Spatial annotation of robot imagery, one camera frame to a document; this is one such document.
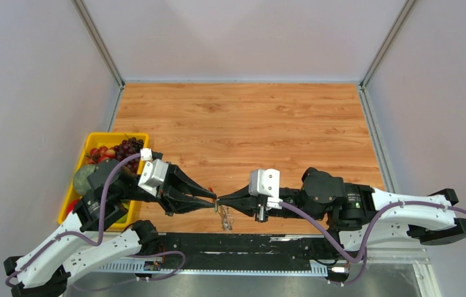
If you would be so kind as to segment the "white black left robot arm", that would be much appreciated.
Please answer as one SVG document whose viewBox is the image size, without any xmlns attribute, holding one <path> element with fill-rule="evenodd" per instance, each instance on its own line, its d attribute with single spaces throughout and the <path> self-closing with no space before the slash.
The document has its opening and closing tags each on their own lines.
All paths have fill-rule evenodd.
<svg viewBox="0 0 466 297">
<path fill-rule="evenodd" d="M 61 296 L 78 279 L 116 259 L 162 256 L 160 236 L 148 220 L 133 222 L 115 238 L 104 239 L 105 231 L 127 214 L 127 200 L 156 203 L 169 215 L 213 206 L 215 193 L 177 165 L 145 157 L 141 174 L 127 167 L 141 160 L 134 154 L 100 163 L 87 176 L 88 191 L 57 229 L 33 251 L 4 261 L 12 296 Z"/>
</svg>

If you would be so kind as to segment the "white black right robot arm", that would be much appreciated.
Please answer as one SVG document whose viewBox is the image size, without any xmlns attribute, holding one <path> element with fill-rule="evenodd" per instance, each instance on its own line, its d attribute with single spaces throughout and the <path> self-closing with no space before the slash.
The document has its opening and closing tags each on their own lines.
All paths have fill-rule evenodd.
<svg viewBox="0 0 466 297">
<path fill-rule="evenodd" d="M 453 189 L 429 196 L 396 194 L 315 168 L 308 168 L 301 182 L 298 189 L 281 187 L 277 170 L 258 169 L 247 186 L 217 203 L 257 222 L 270 217 L 307 220 L 324 235 L 325 253 L 335 259 L 389 241 L 415 239 L 440 246 L 466 238 L 466 211 L 457 208 Z"/>
</svg>

